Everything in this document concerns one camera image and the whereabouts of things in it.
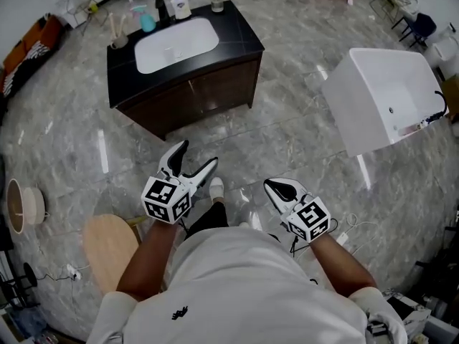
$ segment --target sink basin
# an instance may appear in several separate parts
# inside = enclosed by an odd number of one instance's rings
[[[210,21],[196,18],[155,32],[137,42],[137,70],[151,74],[176,62],[212,51],[219,39]]]
[[[436,90],[421,54],[392,49],[350,49],[322,86],[350,157],[413,134],[404,129],[443,110]]]

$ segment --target black pants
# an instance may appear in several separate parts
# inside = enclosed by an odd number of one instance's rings
[[[218,201],[190,227],[186,237],[189,238],[193,234],[204,231],[205,229],[220,228],[223,226],[228,226],[227,212],[224,204]]]

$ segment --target white t-shirt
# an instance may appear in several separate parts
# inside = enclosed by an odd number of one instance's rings
[[[104,296],[88,343],[356,344],[366,342],[370,314],[389,322],[396,343],[407,342],[379,290],[345,298],[310,282],[271,236],[209,229],[179,247],[167,291],[143,302]]]

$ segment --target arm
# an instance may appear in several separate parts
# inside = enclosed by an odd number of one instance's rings
[[[331,285],[340,295],[349,297],[362,288],[377,287],[368,270],[328,233],[312,241],[311,249]]]
[[[159,293],[177,224],[155,221],[132,256],[116,288],[138,301]]]

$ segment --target shoe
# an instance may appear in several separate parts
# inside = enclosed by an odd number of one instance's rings
[[[212,181],[210,181],[209,186],[210,199],[213,201],[216,198],[223,198],[223,193],[224,186],[222,179],[220,177],[214,177]]]

